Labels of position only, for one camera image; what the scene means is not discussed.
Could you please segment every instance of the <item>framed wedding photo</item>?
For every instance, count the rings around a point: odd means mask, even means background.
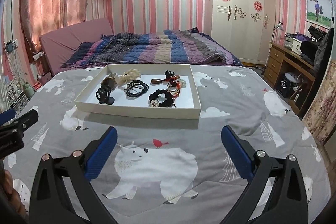
[[[306,21],[318,26],[332,28],[333,6],[331,0],[306,0]]]

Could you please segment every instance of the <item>finger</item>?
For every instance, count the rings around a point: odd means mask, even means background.
[[[15,210],[18,212],[21,206],[21,198],[19,193],[15,189],[13,190],[13,193],[10,197],[10,202],[15,208]]]
[[[18,213],[19,213],[19,215],[21,215],[23,218],[25,218],[26,217],[26,208],[25,208],[25,206],[21,203],[21,205],[20,205],[20,209],[19,209],[19,211],[18,211]]]
[[[13,177],[11,173],[5,170],[5,180],[3,182],[3,189],[9,195],[13,193]]]

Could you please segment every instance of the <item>blue gripper pad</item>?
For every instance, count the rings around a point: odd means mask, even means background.
[[[3,113],[0,114],[0,126],[5,124],[6,122],[10,121],[11,119],[15,118],[15,110],[14,109],[9,109]]]
[[[117,139],[117,130],[110,127],[105,138],[87,160],[84,176],[89,182],[99,176],[112,150],[117,144]]]
[[[232,159],[239,175],[248,182],[251,182],[254,176],[252,167],[253,163],[245,150],[241,147],[238,140],[232,134],[229,126],[223,127],[221,138],[222,143]]]

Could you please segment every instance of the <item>red bird print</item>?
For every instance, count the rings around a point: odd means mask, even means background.
[[[161,146],[163,146],[165,144],[169,144],[169,143],[162,143],[159,140],[153,139],[153,144],[154,144],[154,146],[156,146],[156,148],[160,148]]]

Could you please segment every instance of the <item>man in blue shirt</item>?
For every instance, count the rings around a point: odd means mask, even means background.
[[[315,10],[316,10],[316,21],[319,22],[320,5],[318,1],[315,4]]]

